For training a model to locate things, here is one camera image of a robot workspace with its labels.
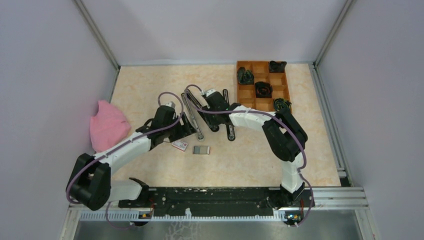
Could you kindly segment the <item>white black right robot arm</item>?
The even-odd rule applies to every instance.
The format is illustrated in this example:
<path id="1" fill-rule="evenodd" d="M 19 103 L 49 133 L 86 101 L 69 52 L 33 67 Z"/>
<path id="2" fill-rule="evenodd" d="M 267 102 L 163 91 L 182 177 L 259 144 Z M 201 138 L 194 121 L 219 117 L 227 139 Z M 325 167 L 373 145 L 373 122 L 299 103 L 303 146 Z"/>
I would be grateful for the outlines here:
<path id="1" fill-rule="evenodd" d="M 281 199 L 287 206 L 301 200 L 305 179 L 301 171 L 307 165 L 305 153 L 308 135 L 288 107 L 266 112 L 239 103 L 229 104 L 223 95 L 210 89 L 202 97 L 207 106 L 200 110 L 211 117 L 213 124 L 243 127 L 264 133 L 271 151 L 282 161 Z"/>

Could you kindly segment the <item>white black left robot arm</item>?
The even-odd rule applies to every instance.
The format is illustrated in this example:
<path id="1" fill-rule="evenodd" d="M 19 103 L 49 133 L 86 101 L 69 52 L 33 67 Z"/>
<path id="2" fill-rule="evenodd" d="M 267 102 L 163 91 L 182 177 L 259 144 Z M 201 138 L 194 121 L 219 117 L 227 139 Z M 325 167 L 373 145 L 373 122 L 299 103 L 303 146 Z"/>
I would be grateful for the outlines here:
<path id="1" fill-rule="evenodd" d="M 176 114 L 173 107 L 161 105 L 146 123 L 117 145 L 94 155 L 81 154 L 73 167 L 66 187 L 71 204 L 82 204 L 92 211 L 109 202 L 131 201 L 138 207 L 149 203 L 148 186 L 141 180 L 113 181 L 112 176 L 135 158 L 151 151 L 165 139 L 183 139 L 197 131 L 185 113 Z"/>

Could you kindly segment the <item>staple box tray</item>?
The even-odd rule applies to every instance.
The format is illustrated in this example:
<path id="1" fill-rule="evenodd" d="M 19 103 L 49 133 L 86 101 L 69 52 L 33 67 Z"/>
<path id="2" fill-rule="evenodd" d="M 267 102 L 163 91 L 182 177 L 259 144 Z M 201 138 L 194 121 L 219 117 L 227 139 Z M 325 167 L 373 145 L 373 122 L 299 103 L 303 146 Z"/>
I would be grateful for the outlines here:
<path id="1" fill-rule="evenodd" d="M 211 148 L 209 146 L 195 145 L 192 153 L 194 155 L 209 155 Z"/>

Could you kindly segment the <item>red white staple box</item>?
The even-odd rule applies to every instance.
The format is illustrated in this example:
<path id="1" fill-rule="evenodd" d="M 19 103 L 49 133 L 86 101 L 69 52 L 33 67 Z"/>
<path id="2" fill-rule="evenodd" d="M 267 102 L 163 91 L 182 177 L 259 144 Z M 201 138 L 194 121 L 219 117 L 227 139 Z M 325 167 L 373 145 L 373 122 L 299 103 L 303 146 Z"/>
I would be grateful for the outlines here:
<path id="1" fill-rule="evenodd" d="M 188 143 L 182 140 L 173 141 L 171 145 L 182 152 L 185 152 L 188 147 Z"/>

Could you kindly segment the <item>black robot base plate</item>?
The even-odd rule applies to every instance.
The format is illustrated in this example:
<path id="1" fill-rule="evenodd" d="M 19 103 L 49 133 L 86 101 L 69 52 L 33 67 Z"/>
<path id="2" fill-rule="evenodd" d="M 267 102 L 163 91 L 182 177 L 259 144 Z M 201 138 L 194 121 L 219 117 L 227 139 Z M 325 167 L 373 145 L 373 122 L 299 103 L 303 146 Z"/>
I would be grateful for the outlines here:
<path id="1" fill-rule="evenodd" d="M 262 220 L 276 218 L 294 227 L 315 206 L 313 192 L 304 185 L 289 193 L 278 187 L 150 187 L 141 185 L 134 200 L 120 200 L 118 207 L 147 208 L 147 219 L 180 218 L 189 220 Z"/>

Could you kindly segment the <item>grey silver stapler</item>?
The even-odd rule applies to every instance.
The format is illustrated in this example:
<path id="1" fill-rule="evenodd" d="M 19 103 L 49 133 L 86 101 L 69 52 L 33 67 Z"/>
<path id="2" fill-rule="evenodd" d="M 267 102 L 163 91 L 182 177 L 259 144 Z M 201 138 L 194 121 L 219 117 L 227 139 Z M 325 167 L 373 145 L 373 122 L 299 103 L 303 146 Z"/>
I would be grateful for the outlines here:
<path id="1" fill-rule="evenodd" d="M 202 133 L 202 131 L 201 131 L 201 129 L 200 129 L 200 127 L 199 127 L 199 125 L 198 125 L 198 122 L 197 122 L 197 120 L 196 120 L 196 118 L 195 118 L 195 115 L 194 115 L 194 113 L 193 113 L 193 110 L 192 110 L 192 108 L 190 107 L 190 105 L 189 105 L 189 103 L 188 103 L 188 99 L 185 97 L 185 94 L 184 94 L 184 93 L 181 93 L 181 99 L 182 99 L 182 101 L 183 101 L 183 104 L 184 104 L 184 105 L 185 105 L 185 107 L 186 107 L 186 111 L 187 111 L 187 115 L 188 115 L 189 121 L 190 121 L 191 125 L 192 125 L 192 126 L 195 128 L 195 130 L 196 130 L 196 138 L 197 138 L 197 140 L 198 140 L 199 142 L 204 141 L 204 140 L 205 140 L 205 136 L 203 135 L 203 133 Z"/>

